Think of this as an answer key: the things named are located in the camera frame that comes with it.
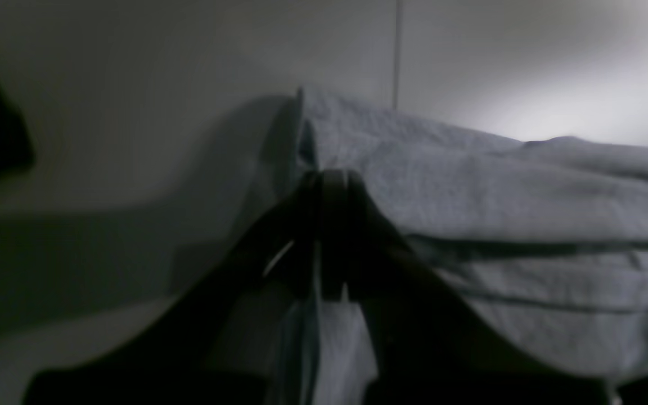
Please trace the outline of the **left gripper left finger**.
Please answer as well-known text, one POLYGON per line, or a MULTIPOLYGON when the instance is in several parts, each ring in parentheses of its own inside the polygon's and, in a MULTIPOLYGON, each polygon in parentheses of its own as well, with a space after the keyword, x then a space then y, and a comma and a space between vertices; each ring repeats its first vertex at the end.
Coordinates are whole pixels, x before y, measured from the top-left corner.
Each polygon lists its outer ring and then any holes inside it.
POLYGON ((245 293, 281 282, 304 298, 313 287, 321 177, 304 175, 295 191, 262 215, 208 275, 134 338, 81 366, 39 372, 25 404, 262 404, 267 379, 249 372, 206 371, 245 293))

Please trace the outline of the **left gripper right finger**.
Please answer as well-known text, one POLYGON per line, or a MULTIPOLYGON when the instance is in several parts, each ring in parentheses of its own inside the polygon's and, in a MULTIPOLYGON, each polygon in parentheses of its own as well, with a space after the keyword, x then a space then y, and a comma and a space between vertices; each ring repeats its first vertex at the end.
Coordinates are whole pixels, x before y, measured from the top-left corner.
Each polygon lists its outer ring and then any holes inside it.
POLYGON ((599 380, 553 371, 506 343, 437 279, 381 214, 358 175, 319 175, 319 281, 326 309, 352 315, 362 354, 325 354, 340 404, 608 404, 599 380))

